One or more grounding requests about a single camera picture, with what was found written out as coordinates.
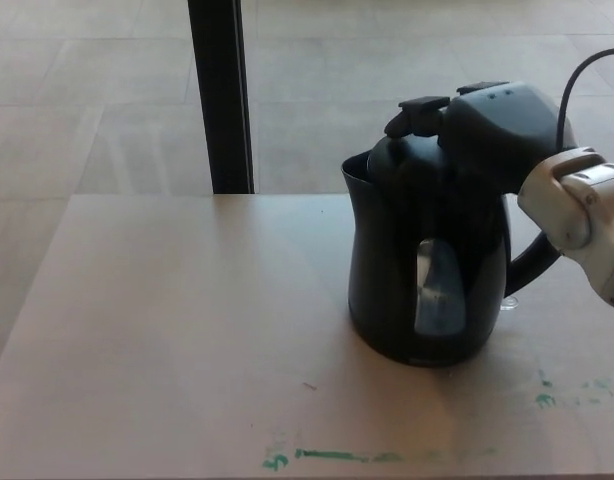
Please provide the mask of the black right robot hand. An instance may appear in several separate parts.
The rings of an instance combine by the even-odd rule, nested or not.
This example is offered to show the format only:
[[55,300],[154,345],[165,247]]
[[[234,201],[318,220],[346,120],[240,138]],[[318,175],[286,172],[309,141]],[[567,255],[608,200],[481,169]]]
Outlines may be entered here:
[[517,194],[531,170],[559,152],[558,106],[525,82],[479,82],[453,97],[423,96],[398,107],[384,129],[388,138],[432,142],[503,194]]

